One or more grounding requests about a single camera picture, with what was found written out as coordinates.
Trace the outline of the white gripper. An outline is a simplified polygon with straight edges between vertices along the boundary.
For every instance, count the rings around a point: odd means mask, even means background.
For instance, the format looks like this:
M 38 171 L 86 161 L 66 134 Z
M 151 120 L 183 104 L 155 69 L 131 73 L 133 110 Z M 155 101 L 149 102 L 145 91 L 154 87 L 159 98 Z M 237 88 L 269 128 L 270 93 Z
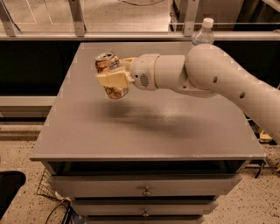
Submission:
M 101 86 L 108 88 L 128 88 L 133 82 L 138 89 L 154 91 L 158 89 L 155 82 L 158 57 L 158 54 L 144 54 L 137 58 L 121 59 L 119 67 L 98 70 L 95 77 Z

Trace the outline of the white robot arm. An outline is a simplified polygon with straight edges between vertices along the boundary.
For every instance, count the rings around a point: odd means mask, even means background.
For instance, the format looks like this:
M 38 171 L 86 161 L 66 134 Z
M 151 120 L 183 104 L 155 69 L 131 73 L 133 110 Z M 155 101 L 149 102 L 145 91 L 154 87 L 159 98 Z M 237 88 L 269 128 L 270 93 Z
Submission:
M 141 90 L 170 89 L 197 97 L 220 94 L 280 142 L 280 91 L 215 45 L 196 45 L 186 55 L 153 53 L 127 59 L 104 52 L 95 58 L 95 65 L 95 77 L 111 98 L 126 95 L 130 84 Z

